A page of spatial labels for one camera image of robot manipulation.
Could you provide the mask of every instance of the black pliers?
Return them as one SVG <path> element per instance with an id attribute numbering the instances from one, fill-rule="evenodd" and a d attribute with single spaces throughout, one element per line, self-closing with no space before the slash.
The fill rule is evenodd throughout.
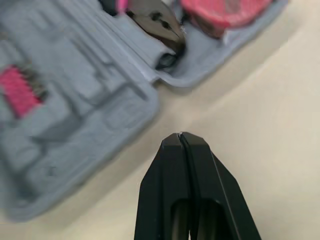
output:
<path id="1" fill-rule="evenodd" d="M 118 14 L 115 0 L 99 2 L 108 14 Z M 157 70 L 170 71 L 186 52 L 185 32 L 175 13 L 161 0 L 129 0 L 126 14 L 148 35 L 173 50 L 174 54 L 164 54 L 155 66 Z"/>
<path id="2" fill-rule="evenodd" d="M 261 240 L 236 179 L 200 137 L 164 139 L 144 176 L 134 240 Z"/>

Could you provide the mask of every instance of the table surface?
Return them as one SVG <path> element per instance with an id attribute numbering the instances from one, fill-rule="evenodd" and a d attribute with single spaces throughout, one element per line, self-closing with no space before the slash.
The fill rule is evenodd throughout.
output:
<path id="1" fill-rule="evenodd" d="M 263 240 L 320 239 L 320 1 L 295 0 L 188 94 L 161 110 L 75 195 L 2 240 L 133 240 L 140 182 L 173 132 L 202 136 L 238 180 Z"/>

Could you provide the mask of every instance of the tape measure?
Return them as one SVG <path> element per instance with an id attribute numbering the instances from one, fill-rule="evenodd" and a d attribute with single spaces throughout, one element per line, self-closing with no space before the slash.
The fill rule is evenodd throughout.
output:
<path id="1" fill-rule="evenodd" d="M 192 23 L 211 37 L 254 21 L 274 0 L 181 0 Z"/>

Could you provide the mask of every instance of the tool kit case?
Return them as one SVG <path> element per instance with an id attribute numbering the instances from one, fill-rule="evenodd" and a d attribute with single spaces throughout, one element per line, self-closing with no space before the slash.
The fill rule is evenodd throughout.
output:
<path id="1" fill-rule="evenodd" d="M 154 82 L 194 87 L 286 4 L 274 1 L 220 41 L 186 23 L 185 56 L 164 72 L 155 64 L 170 49 L 97 0 L 0 0 L 0 202 L 8 218 L 31 220 L 73 193 L 156 115 Z M 178 2 L 172 9 L 182 16 Z"/>

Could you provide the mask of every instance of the gray plastic case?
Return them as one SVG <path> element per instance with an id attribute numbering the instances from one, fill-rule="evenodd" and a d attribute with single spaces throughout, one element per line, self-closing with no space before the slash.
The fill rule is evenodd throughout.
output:
<path id="1" fill-rule="evenodd" d="M 186 24 L 187 54 L 166 73 L 154 66 L 170 50 L 126 15 L 107 15 L 96 0 L 0 0 L 0 70 L 29 63 L 49 90 L 23 119 L 0 92 L 0 197 L 9 218 L 45 212 L 133 140 L 158 111 L 152 83 L 193 87 L 286 4 L 275 1 L 223 41 Z M 181 7 L 173 8 L 179 17 Z"/>

